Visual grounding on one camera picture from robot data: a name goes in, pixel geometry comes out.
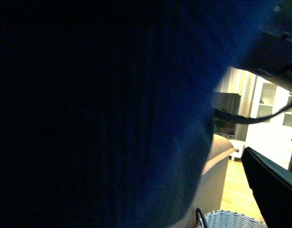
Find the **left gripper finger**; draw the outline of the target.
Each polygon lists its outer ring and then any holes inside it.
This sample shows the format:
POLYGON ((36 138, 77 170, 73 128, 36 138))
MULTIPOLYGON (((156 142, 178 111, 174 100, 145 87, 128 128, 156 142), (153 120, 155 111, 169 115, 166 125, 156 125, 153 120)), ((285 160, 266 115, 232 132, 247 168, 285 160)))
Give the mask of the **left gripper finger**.
POLYGON ((250 147, 242 164, 267 227, 292 228, 292 173, 250 147))

